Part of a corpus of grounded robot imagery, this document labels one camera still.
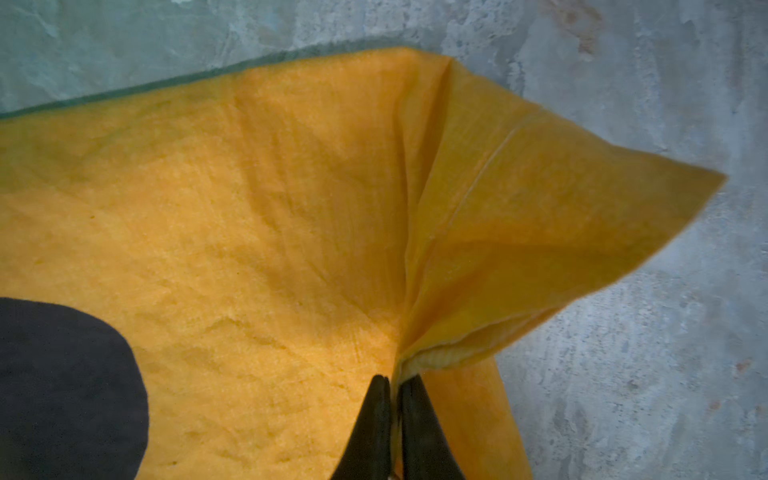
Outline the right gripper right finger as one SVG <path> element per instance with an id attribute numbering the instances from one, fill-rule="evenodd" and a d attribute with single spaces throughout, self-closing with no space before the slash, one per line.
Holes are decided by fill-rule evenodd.
<path id="1" fill-rule="evenodd" d="M 420 376 L 401 385 L 398 408 L 403 478 L 465 480 Z"/>

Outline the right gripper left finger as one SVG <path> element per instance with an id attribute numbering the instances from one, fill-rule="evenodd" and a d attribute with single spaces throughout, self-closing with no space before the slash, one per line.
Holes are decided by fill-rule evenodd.
<path id="1" fill-rule="evenodd" d="M 331 480 L 387 480 L 392 473 L 390 382 L 372 377 Z"/>

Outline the yellow printed pillowcase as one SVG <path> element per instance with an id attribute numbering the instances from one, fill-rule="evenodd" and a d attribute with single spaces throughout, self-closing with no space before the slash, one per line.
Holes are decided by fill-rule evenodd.
<path id="1" fill-rule="evenodd" d="M 463 474 L 528 479 L 495 361 L 724 183 L 407 48 L 1 124 L 1 293 L 137 361 L 137 479 L 325 479 L 372 376 L 422 375 Z"/>

